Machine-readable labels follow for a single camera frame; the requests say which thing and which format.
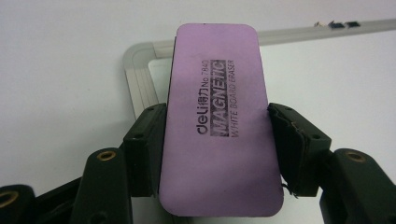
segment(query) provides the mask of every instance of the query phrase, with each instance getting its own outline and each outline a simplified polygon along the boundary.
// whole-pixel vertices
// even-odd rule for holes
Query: purple eraser
[[[160,201],[182,217],[269,217],[283,203],[256,31],[177,30]]]

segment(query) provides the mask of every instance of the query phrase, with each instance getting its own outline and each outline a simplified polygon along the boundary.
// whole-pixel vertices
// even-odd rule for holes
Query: eraser label
[[[239,136],[234,68],[233,60],[202,61],[196,112],[198,134]]]

